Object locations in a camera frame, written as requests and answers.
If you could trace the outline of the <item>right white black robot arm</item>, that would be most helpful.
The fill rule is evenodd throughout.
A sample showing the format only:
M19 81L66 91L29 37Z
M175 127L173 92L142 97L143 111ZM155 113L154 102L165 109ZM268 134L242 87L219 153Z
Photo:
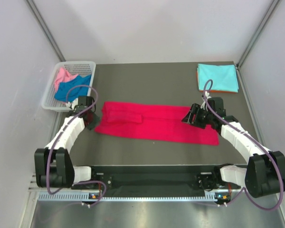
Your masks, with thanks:
M200 129L210 126L227 140L247 162L246 168L223 164L215 168L213 184L218 188L234 183L259 198L285 191L285 156L256 141L232 115L227 115L223 99L214 97L192 104L182 122Z

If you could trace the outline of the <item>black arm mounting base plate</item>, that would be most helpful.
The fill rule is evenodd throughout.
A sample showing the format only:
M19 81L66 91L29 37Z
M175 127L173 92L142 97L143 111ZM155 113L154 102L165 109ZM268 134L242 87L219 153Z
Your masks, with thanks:
M102 181L110 190L121 187L188 187L194 191L211 191L214 189L226 189L227 184L219 183L213 173L193 173L193 172L151 172L151 173L97 173L92 176L93 181Z

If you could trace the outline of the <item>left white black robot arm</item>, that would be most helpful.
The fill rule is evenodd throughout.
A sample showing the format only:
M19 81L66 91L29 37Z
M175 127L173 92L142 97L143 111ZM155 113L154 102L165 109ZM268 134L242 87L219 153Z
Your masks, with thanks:
M69 155L80 133L94 129L100 121L95 114L95 99L80 96L69 107L70 111L52 141L34 153L36 183L40 188L70 188L82 182L91 189L98 184L98 176L92 173L92 167L74 166Z

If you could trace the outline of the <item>red t shirt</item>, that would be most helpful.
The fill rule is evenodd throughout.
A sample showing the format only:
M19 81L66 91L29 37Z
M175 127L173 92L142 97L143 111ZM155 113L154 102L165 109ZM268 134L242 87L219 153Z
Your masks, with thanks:
M218 146L219 137L205 129L183 123L188 106L137 104L107 101L96 133L116 137Z

